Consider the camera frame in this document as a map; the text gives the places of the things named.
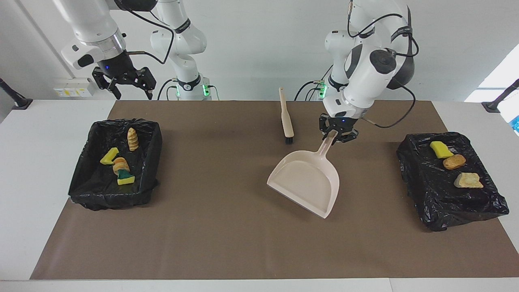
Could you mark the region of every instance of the black stand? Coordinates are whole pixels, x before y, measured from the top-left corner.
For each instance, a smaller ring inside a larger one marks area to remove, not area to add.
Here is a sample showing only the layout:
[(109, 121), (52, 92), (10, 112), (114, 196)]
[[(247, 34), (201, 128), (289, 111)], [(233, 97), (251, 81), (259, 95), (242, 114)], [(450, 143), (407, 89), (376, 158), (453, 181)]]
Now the black stand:
[(13, 110), (25, 110), (33, 101), (32, 98), (25, 98), (16, 92), (2, 78), (0, 78), (0, 87), (15, 101), (15, 105), (12, 106)]
[(503, 91), (503, 93), (501, 93), (501, 95), (498, 98), (496, 98), (496, 100), (491, 101), (491, 102), (482, 102), (481, 104), (486, 109), (486, 111), (489, 113), (500, 113), (500, 111), (497, 109), (497, 105), (500, 102), (504, 101), (504, 99), (508, 95), (510, 95), (510, 93), (512, 93), (514, 90), (516, 90), (518, 87), (519, 87), (519, 79), (517, 79), (512, 85), (510, 85), (510, 87), (505, 89)]

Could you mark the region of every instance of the table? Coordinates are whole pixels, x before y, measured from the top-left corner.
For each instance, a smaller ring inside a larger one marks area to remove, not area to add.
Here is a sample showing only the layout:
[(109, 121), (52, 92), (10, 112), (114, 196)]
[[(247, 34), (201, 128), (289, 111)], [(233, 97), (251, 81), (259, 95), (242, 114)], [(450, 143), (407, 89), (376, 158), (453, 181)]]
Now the table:
[[(27, 111), (12, 112), (0, 125), (0, 290), (316, 290), (331, 291), (475, 291), (500, 287), (516, 290), (519, 278), (507, 279), (337, 279), (244, 281), (25, 281), (39, 258), (61, 209), (68, 199), (70, 177), (78, 153), (94, 121), (106, 119), (113, 101), (35, 101)], [(479, 104), (434, 103), (447, 129), (467, 135), (511, 210), (519, 207), (514, 189), (514, 155), (519, 138), (500, 115), (486, 113)], [(494, 145), (500, 145), (496, 151)], [(35, 165), (37, 176), (22, 182)], [(53, 165), (39, 169), (38, 165)], [(500, 218), (516, 249), (519, 214)]]

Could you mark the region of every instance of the beige dustpan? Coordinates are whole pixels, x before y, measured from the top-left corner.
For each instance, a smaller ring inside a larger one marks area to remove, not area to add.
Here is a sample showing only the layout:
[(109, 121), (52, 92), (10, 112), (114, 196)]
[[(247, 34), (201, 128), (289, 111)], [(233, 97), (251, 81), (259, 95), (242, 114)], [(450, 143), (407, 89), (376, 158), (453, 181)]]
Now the beige dustpan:
[(336, 131), (331, 131), (317, 152), (295, 151), (285, 156), (267, 185), (309, 211), (326, 218), (339, 191), (339, 174), (326, 159)]

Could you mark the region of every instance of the black trash bag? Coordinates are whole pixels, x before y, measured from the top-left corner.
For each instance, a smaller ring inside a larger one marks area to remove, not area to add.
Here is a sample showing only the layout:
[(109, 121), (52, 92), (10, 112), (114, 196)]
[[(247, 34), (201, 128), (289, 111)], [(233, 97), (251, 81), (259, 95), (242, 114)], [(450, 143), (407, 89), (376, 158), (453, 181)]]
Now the black trash bag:
[[(461, 154), (467, 163), (455, 170), (446, 170), (429, 147), (442, 141), (454, 154)], [(410, 134), (397, 150), (402, 179), (407, 194), (414, 200), (422, 222), (432, 231), (447, 227), (496, 218), (509, 213), (507, 202), (499, 195), (483, 163), (469, 139), (457, 132), (442, 134)], [(454, 181), (462, 172), (480, 176), (482, 189), (459, 189)]]
[[(139, 148), (133, 152), (128, 148), (130, 127), (139, 139)], [(117, 147), (119, 155), (128, 162), (131, 174), (135, 175), (133, 184), (118, 185), (112, 166), (100, 163), (112, 147)], [(94, 211), (147, 204), (157, 185), (161, 149), (162, 135), (156, 122), (143, 119), (95, 122), (72, 177), (69, 188), (72, 202)]]

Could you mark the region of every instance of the brown table surface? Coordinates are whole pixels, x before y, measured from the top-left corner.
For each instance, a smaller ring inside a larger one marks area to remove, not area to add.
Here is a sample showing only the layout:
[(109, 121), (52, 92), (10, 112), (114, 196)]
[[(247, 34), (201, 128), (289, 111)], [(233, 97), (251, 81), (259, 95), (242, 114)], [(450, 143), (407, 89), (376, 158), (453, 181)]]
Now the brown table surface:
[[(389, 124), (409, 102), (377, 101)], [(407, 133), (444, 132), (430, 102), (392, 129), (359, 121), (333, 146), (340, 177), (325, 220), (266, 185), (277, 163), (321, 143), (316, 102), (117, 101), (109, 118), (157, 121), (163, 146), (152, 201), (125, 210), (65, 205), (31, 279), (517, 277), (519, 256), (499, 220), (429, 232), (400, 176)]]

